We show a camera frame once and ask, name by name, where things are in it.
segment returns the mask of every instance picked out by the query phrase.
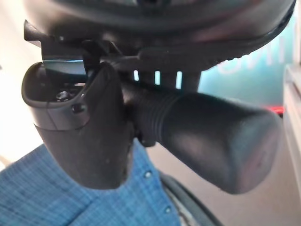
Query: red light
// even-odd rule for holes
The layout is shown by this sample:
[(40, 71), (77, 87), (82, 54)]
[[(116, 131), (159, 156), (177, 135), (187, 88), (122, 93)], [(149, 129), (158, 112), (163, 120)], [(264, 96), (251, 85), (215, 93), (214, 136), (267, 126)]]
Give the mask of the red light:
[(275, 112), (276, 114), (284, 114), (285, 108), (283, 106), (272, 106), (267, 107), (270, 111)]

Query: teal wall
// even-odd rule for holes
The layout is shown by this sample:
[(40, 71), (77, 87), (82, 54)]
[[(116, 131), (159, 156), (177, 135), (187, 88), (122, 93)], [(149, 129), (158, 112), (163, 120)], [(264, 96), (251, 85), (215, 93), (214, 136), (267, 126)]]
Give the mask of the teal wall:
[(286, 29), (268, 45), (202, 72), (198, 91), (256, 105), (282, 105), (285, 65), (293, 61), (295, 24), (293, 16)]

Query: shirt button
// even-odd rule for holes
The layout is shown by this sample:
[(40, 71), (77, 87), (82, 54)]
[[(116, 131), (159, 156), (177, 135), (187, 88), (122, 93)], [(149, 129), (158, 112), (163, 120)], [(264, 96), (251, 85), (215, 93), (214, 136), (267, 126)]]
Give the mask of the shirt button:
[(144, 174), (144, 178), (150, 178), (152, 176), (152, 172), (151, 171), (147, 171), (145, 174)]
[(170, 213), (171, 212), (171, 208), (170, 208), (170, 206), (167, 206), (166, 208), (165, 208), (165, 213)]

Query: denim shirt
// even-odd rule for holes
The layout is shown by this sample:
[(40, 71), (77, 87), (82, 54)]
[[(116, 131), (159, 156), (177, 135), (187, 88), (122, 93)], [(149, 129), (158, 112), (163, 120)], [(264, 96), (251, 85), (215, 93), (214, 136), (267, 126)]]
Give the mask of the denim shirt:
[(144, 147), (134, 141), (133, 167), (117, 190), (84, 188), (44, 145), (0, 173), (0, 225), (180, 226), (173, 203)]

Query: lever handle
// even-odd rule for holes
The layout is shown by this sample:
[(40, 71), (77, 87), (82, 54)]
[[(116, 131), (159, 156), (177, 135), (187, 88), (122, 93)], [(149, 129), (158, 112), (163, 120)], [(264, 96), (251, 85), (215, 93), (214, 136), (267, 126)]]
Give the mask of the lever handle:
[(270, 172), (282, 137), (273, 112), (204, 94), (126, 82), (122, 88), (143, 137), (222, 190), (248, 192)]

